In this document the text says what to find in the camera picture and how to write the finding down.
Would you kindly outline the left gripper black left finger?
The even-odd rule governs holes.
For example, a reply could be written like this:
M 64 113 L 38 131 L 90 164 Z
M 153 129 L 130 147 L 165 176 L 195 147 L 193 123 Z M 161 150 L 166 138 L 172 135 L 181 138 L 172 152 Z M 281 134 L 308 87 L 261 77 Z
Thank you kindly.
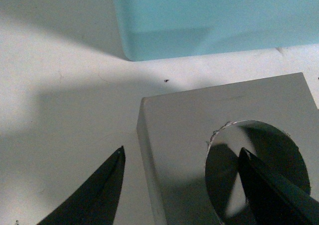
M 121 146 L 39 224 L 112 225 L 121 195 L 125 162 L 125 150 Z

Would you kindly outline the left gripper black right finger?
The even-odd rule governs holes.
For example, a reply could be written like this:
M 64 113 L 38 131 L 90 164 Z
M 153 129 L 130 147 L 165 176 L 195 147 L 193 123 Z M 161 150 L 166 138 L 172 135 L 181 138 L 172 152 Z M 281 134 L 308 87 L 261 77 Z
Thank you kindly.
M 319 203 L 245 148 L 238 171 L 255 221 L 259 225 L 317 225 Z

